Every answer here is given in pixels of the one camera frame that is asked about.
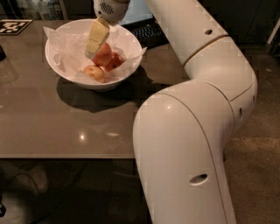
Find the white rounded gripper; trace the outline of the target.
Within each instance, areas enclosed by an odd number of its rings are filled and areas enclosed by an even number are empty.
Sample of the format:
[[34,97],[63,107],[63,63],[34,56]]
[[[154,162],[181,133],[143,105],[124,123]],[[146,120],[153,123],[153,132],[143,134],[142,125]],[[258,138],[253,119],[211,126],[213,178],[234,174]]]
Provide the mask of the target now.
[[130,0],[94,0],[93,20],[85,50],[85,56],[93,59],[109,36],[109,24],[117,25],[126,15]]

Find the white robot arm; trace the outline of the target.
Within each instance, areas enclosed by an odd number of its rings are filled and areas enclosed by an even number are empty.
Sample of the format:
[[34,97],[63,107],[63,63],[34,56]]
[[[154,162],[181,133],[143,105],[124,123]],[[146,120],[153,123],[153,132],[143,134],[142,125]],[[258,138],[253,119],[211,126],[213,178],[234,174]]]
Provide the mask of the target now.
[[153,224],[237,224],[225,142],[251,114],[257,79],[198,0],[145,0],[189,79],[149,97],[133,126]]

